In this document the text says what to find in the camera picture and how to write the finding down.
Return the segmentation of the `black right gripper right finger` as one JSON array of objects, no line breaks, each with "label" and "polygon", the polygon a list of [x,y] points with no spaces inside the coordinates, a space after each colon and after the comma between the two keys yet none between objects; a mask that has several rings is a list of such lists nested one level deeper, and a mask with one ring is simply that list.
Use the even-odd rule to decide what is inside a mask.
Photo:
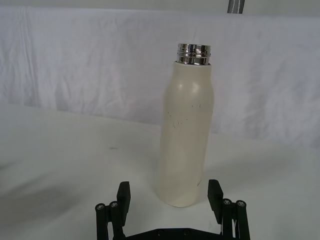
[{"label": "black right gripper right finger", "polygon": [[224,240],[248,240],[247,204],[243,200],[232,202],[224,198],[220,183],[215,179],[208,181],[207,197],[216,221],[220,225],[222,238]]}]

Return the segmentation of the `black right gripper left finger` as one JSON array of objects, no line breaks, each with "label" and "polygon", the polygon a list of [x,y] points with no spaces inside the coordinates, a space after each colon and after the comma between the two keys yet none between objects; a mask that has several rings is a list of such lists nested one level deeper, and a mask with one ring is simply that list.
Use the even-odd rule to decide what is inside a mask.
[{"label": "black right gripper left finger", "polygon": [[113,240],[124,240],[126,238],[123,227],[126,223],[130,201],[130,183],[123,181],[119,184],[115,201],[112,201],[109,205],[99,203],[95,206],[97,240],[109,239],[108,223],[112,224]]}]

